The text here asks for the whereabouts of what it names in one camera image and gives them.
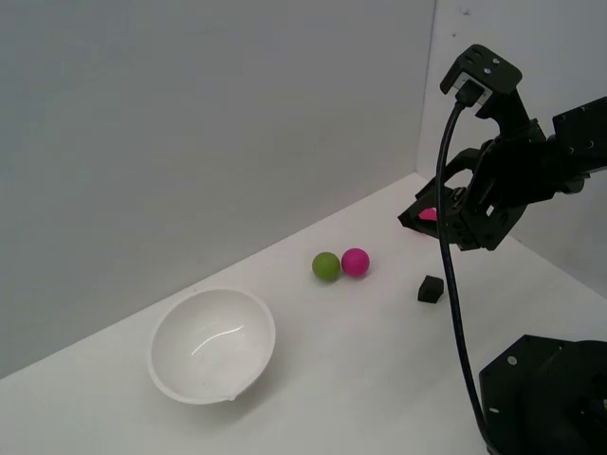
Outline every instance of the pink ball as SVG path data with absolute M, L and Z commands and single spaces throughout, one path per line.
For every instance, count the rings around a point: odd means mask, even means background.
M 351 277 L 360 277 L 369 270 L 369 255 L 360 248 L 348 249 L 341 256 L 341 268 Z
M 425 209 L 419 214 L 420 220 L 436 221 L 436 209 Z

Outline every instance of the white wall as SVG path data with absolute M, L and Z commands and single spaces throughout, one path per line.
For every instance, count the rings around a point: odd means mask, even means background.
M 520 92 L 547 135 L 552 117 L 607 95 L 604 0 L 438 0 L 417 169 L 434 175 L 440 138 L 454 103 L 438 89 L 453 60 L 473 43 L 523 71 Z M 452 154 L 497 134 L 490 120 L 466 113 Z M 514 237 L 607 297 L 607 173 L 581 194 L 557 195 L 527 209 Z
M 412 172 L 432 13 L 2 2 L 0 376 Z

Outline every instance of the white bowl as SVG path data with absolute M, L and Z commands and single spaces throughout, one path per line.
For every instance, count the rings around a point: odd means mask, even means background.
M 156 386 L 183 403 L 233 400 L 262 373 L 276 329 L 267 306 L 235 289 L 208 289 L 160 321 L 148 353 Z

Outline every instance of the table surface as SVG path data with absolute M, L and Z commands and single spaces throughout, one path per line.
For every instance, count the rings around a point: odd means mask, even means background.
M 0 453 L 484 455 L 448 302 L 416 300 L 443 275 L 438 243 L 396 220 L 423 184 L 410 175 L 0 380 Z M 314 279 L 318 252 L 353 246 L 370 253 L 365 279 Z M 516 241 L 454 260 L 477 372 L 523 334 L 607 340 L 607 301 Z M 147 373 L 152 330 L 175 301 L 223 285 L 267 303 L 274 356 L 234 402 L 174 402 Z

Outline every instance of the black cube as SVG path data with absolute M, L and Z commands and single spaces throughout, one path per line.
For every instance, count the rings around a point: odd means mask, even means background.
M 424 282 L 419 286 L 417 299 L 426 303 L 437 303 L 445 292 L 445 283 L 442 279 L 426 275 Z

